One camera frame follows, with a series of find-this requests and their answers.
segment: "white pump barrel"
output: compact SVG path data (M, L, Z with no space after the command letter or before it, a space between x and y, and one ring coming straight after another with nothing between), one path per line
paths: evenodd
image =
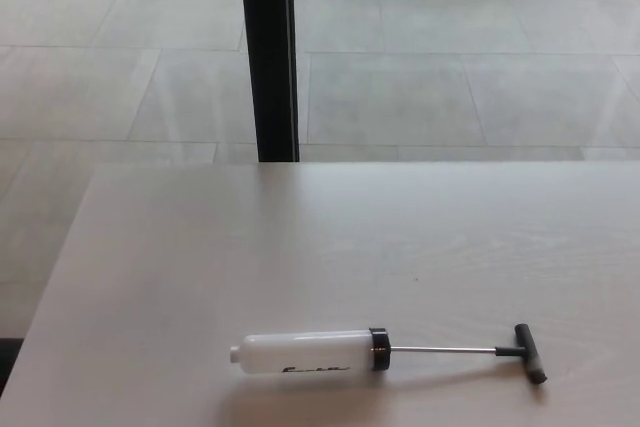
M248 374L386 370L390 353L384 329L249 335L231 362Z

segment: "tile grout line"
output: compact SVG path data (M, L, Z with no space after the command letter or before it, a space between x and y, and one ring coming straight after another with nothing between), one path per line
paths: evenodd
M378 1L378 16L380 17L380 30L382 31L382 52L387 53L387 36L384 28L384 18L382 16L382 0Z
M218 142L212 142L213 143L213 155L211 156L211 162L208 162L210 164L213 164L216 161L216 155L218 155L218 145L220 145Z
M627 88L627 90L629 91L629 93L631 93L631 95L635 99L636 105L640 108L640 97L638 97L638 95L636 95L636 92L629 85L629 82L627 81L627 78L625 77L625 75L620 70L620 67L618 66L618 63L616 62L616 60L614 59L614 56L613 55L608 55L607 57L609 58L609 62L611 62L613 64L613 67L616 69L616 72L618 72L618 75L620 76L620 78L624 82L624 85Z
M163 51L179 51L179 52L214 52L214 53L234 53L239 52L239 48L229 48L229 49L211 49L207 47L162 47L162 46L104 46L104 45L54 45L54 44L0 44L0 48L10 48L10 49L85 49L85 50L163 50ZM389 51L386 52L362 52L362 51L321 51L321 50L306 50L301 51L304 54L317 54L317 55L388 55L390 57L444 57L444 56L455 56L455 55L477 55L477 56L538 56L538 57L600 57L605 58L609 56L616 57L640 57L640 49L635 53L623 53L623 52L513 52L513 51L504 51L504 52L460 52L460 51L451 51L451 52L395 52Z
M231 50L230 52L240 52L242 53L242 34L244 34L244 29L246 26L247 21L244 18L244 12L242 15L242 26L240 27L240 38L238 39L238 48L236 50Z
M107 19L111 15L111 12L113 11L113 9L115 8L117 3L118 3L118 0L113 0L111 2L111 5L109 5L109 8L107 9L107 12L104 14L104 17L102 18L102 21L100 22L100 25L98 26L98 28L96 29L95 33L93 34L93 37L91 38L91 42L89 44L89 47L94 47L95 46L96 41L98 40L98 38L100 37L100 34L102 33L102 28L107 23Z
M28 142L29 147L27 148L27 151L25 152L25 154L22 156L22 159L20 159L20 163L18 164L18 167L16 168L15 172L13 172L13 174L11 175L11 180L9 180L9 182L7 183L7 187L4 189L4 191L2 191L2 193L0 193L0 203L4 200L4 198L7 196L7 194L11 190L11 187L13 186L13 183L16 177L18 176L18 173L24 167L24 164L26 163L27 158L31 155L33 146L37 141L24 141L24 142Z
M489 147L489 142L487 141L487 135L485 134L484 126L482 125L482 120L480 120L478 103L476 102L476 98L473 95L473 89L471 88L471 81L469 80L469 74L467 73L467 67L465 65L465 61L462 55L458 56L458 62L460 62L460 67L462 67L462 74L464 75L467 91L469 92L469 96L471 97L471 102L473 103L473 110L476 113L476 120L478 121L478 126L480 127L480 134L482 135L482 141L484 142L485 146Z
M136 115L133 116L133 120L131 121L131 127L129 127L129 131L127 132L127 136L125 137L126 141L130 141L131 133L133 132L133 127L136 125L136 121L138 120L138 116L140 115L140 111L142 110L142 104L144 103L144 99L146 99L147 94L149 93L149 89L151 88L151 83L153 82L153 78L156 75L156 70L158 70L158 65L160 64L160 59L162 58L164 51L160 49L158 53L158 58L156 59L156 63L153 66L153 70L151 71L151 75L149 76L149 81L147 82L147 86L144 89L144 94L140 97L140 102L138 103L138 107L136 108Z
M505 0L505 2L513 12L513 16L515 17L516 21L518 22L518 25L520 26L522 35L524 35L524 39L527 41L527 45L529 46L529 51L532 54L535 54L536 49L533 46L533 42L531 42L531 38L529 37L529 33L527 32L527 29L524 27L524 24L522 23L522 19L520 18L520 12L518 11L518 7L514 5L512 0Z
M32 144L36 143L114 143L114 144L193 144L193 145L245 145L255 146L255 142L219 142L215 140L201 141L201 140L129 140L129 139L53 139L53 138L38 138L38 139L25 139L25 138L0 138L1 142L24 142ZM326 143L326 142L304 142L303 145L309 146L333 146L333 147L388 147L388 148L433 148L433 149L606 149L606 150L636 150L640 151L640 146L631 147L612 147L603 145L438 145L438 144L344 144L344 143Z

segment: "black t-handle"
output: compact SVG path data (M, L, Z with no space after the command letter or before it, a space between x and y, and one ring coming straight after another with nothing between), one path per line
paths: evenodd
M540 385L547 380L547 376L542 368L542 361L538 355L536 344L533 341L531 330L527 324L518 324L516 325L515 330L516 342L525 350L525 355L522 356L522 363L524 365L527 378L532 384Z

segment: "tile floor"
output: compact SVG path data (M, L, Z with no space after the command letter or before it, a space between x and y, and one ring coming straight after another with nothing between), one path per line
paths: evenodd
M306 161L640 159L640 0L296 0ZM242 0L0 0L0 336L93 168L254 162Z

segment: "gray floor tile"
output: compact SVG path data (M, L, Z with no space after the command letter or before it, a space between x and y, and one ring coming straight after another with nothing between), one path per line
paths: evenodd
M30 142L0 140L0 200L11 184L13 176L26 158Z
M640 160L640 149L583 147L582 153L585 160Z
M253 164L258 162L256 144L218 144L214 162Z
M126 138L158 51L14 48L0 59L0 137Z
M0 45L90 45L113 0L0 0Z
M306 52L382 52L378 0L296 0L296 35Z
M507 0L381 0L387 51L529 52Z
M214 144L36 142L0 202L0 282L46 281L98 163L208 163Z
M618 56L613 57L613 61L636 98L640 99L640 57Z
M302 162L394 162L398 148L388 145L301 145Z
M0 283L0 337L26 336L45 285L44 282Z
M237 50L242 0L117 0L96 45Z
M608 57L463 58L493 146L640 146L640 105Z
M310 99L310 143L483 143L457 57L314 55Z
M640 52L635 0L511 0L536 52Z
M578 147L400 147L399 156L409 162L584 160Z
M306 139L309 60L298 61ZM133 140L255 142L249 60L238 52L165 51L131 130Z

